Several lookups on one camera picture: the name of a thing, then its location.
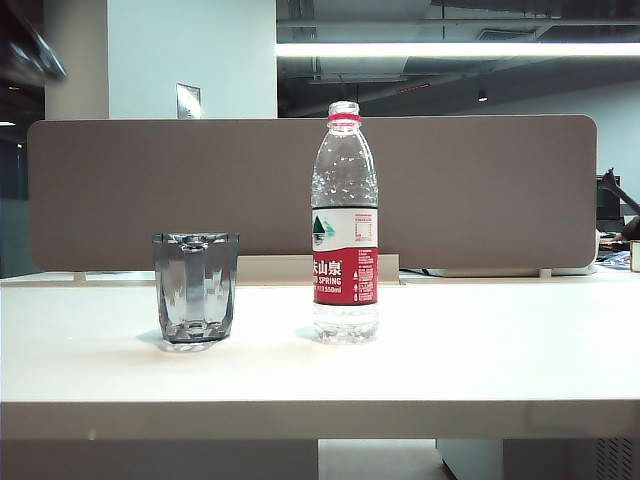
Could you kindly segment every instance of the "mountain logo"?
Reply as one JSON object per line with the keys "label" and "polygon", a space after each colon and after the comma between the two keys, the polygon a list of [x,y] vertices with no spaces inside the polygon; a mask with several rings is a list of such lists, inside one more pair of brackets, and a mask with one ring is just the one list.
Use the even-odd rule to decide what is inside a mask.
{"label": "mountain logo", "polygon": [[316,215],[313,221],[313,244],[315,246],[322,245],[325,238],[331,238],[336,234],[335,229],[326,220],[320,220],[320,217]]}

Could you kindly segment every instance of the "desk partition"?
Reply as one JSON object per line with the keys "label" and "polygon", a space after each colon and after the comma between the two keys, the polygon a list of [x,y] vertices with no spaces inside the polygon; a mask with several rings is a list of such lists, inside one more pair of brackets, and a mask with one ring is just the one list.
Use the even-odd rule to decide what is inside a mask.
{"label": "desk partition", "polygon": [[[237,231],[241,254],[308,254],[320,119],[43,121],[29,131],[33,257],[151,269],[151,234]],[[594,254],[587,117],[366,118],[380,247],[407,268],[582,267]]]}

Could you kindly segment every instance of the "wall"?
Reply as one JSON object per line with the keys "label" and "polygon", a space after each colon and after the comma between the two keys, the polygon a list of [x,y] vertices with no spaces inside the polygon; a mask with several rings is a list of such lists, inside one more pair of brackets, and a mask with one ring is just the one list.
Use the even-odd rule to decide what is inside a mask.
{"label": "wall", "polygon": [[67,71],[45,87],[47,120],[108,118],[107,0],[45,0],[44,30]]}
{"label": "wall", "polygon": [[176,83],[208,118],[275,118],[275,1],[108,0],[110,118],[176,118]]}
{"label": "wall", "polygon": [[0,277],[37,271],[31,262],[26,148],[0,140]]}
{"label": "wall", "polygon": [[584,113],[598,126],[598,167],[615,167],[622,188],[640,201],[640,81],[547,95],[517,102],[487,104],[458,115]]}

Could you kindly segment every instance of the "bottle label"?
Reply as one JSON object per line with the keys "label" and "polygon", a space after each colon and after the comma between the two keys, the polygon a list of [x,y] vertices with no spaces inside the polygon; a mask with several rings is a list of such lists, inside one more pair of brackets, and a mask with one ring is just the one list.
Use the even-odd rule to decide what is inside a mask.
{"label": "bottle label", "polygon": [[314,208],[314,301],[366,305],[378,300],[378,209]]}

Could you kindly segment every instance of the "floor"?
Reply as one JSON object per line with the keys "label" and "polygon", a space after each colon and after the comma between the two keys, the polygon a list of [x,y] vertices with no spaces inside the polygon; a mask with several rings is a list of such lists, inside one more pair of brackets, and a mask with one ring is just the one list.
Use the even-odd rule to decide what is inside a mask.
{"label": "floor", "polygon": [[435,440],[320,440],[319,480],[451,480]]}

